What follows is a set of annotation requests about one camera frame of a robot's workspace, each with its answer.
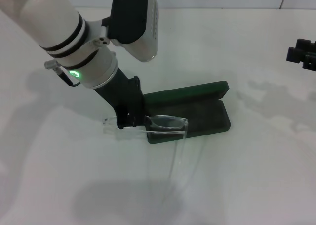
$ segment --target black cable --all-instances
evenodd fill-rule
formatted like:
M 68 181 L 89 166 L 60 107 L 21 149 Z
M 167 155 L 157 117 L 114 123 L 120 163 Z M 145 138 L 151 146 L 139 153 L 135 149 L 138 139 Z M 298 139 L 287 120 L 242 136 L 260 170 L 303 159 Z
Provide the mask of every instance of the black cable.
M 81 84 L 81 82 L 78 82 L 76 84 L 72 84 L 72 87 L 76 87 L 76 86 L 79 86 Z

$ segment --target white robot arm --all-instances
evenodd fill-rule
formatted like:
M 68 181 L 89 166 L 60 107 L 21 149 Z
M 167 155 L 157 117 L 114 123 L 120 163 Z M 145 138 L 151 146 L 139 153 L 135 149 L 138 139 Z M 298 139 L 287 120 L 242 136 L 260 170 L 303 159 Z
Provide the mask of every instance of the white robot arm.
M 139 79 L 118 68 L 110 41 L 142 62 L 157 54 L 156 0 L 113 0 L 111 16 L 88 22 L 68 0 L 0 0 L 0 8 L 55 60 L 45 64 L 69 85 L 63 67 L 116 111 L 118 126 L 142 125 Z

